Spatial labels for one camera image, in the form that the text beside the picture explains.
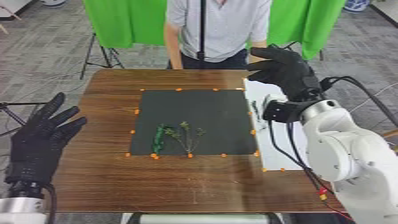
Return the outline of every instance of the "person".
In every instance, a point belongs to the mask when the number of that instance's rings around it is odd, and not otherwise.
[[[245,69],[247,41],[250,41],[252,47],[266,47],[270,4],[271,0],[206,1],[206,69]],[[168,0],[163,27],[168,69],[200,68],[197,59],[199,29],[200,1]],[[250,63],[261,60],[255,56],[250,56],[248,59]]]

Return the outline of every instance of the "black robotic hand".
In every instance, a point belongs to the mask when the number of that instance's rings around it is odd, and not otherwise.
[[[257,71],[248,80],[277,85],[289,101],[316,100],[321,95],[319,81],[300,55],[275,45],[268,48],[252,48],[250,54],[270,60],[248,64],[247,70]]]
[[[12,136],[7,183],[19,181],[35,182],[42,185],[51,183],[62,150],[87,123],[87,119],[81,117],[64,124],[78,113],[78,107],[71,107],[53,116],[64,99],[65,95],[58,93]]]

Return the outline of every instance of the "small plant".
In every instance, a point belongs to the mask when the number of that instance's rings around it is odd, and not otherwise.
[[[172,137],[172,139],[179,142],[181,147],[188,153],[188,158],[191,158],[191,152],[195,151],[197,145],[199,145],[199,140],[202,135],[206,134],[206,131],[197,128],[195,129],[195,137],[191,138],[191,131],[190,131],[190,124],[186,121],[179,124],[183,135],[175,131],[175,128],[167,128],[165,129],[165,135]]]

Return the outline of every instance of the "black cable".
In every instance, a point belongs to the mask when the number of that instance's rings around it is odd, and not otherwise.
[[[369,128],[369,130],[373,130],[376,128],[376,126],[385,122],[387,118],[373,125],[373,127]]]
[[[296,157],[296,160],[298,162],[302,163],[303,167],[302,167],[302,170],[303,170],[303,173],[307,175],[307,179],[310,180],[310,183],[314,185],[314,189],[319,190],[319,186],[318,186],[318,183],[314,181],[314,178],[310,176],[310,170],[309,170],[309,167],[305,166],[305,163],[302,161],[302,157],[300,157],[300,154],[298,154],[298,150],[296,150],[296,147],[294,147],[294,140],[293,140],[293,123],[287,123],[286,124],[286,132],[287,132],[287,137],[289,137],[289,144],[291,144],[291,148],[293,148],[293,152],[294,152],[294,157]]]
[[[325,186],[321,180],[319,180],[319,177],[316,176],[314,172],[312,172],[312,169],[307,167],[303,161],[302,161],[302,157],[300,157],[300,153],[298,153],[298,149],[296,149],[296,145],[294,145],[294,136],[293,136],[293,131],[294,131],[294,126],[293,126],[293,123],[287,123],[286,124],[286,131],[287,131],[287,137],[289,137],[289,144],[291,144],[291,148],[293,148],[293,152],[294,152],[294,156],[296,156],[296,159],[302,163],[302,170],[307,174],[309,179],[310,179],[310,182],[316,181],[316,183],[319,184],[319,186],[326,189],[328,193],[334,194],[334,191],[330,190],[330,188]]]
[[[275,150],[284,154],[284,156],[289,158],[289,160],[294,162],[294,164],[303,167],[302,163],[294,160],[294,158],[291,157],[291,155],[282,151],[282,149],[277,146],[277,142],[275,142],[275,135],[273,135],[273,127],[271,127],[271,120],[268,120],[268,128],[270,128],[270,141],[271,141],[271,145]]]
[[[374,102],[385,116],[387,116],[387,119],[390,120],[394,126],[398,127],[398,120],[394,118],[394,114],[392,112],[389,111],[389,108],[385,106],[385,104],[382,103],[380,99],[376,98],[376,96],[371,94],[369,90],[366,89],[362,83],[357,81],[357,79],[350,76],[342,76],[342,77],[330,77],[328,80],[334,80],[330,82],[330,86],[342,80],[346,81],[348,83],[351,83],[351,85],[355,85],[358,87],[358,89],[364,91],[371,101]]]
[[[42,186],[48,193],[49,193],[49,198],[51,198],[51,208],[49,208],[49,216],[48,216],[48,224],[55,224],[55,212],[56,212],[56,192],[53,185],[48,184]]]

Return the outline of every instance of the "pole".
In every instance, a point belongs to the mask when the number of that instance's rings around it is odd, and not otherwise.
[[[206,0],[200,0],[200,40],[199,40],[199,52],[197,52],[197,59],[199,59],[199,66],[204,69],[204,39],[206,39]]]

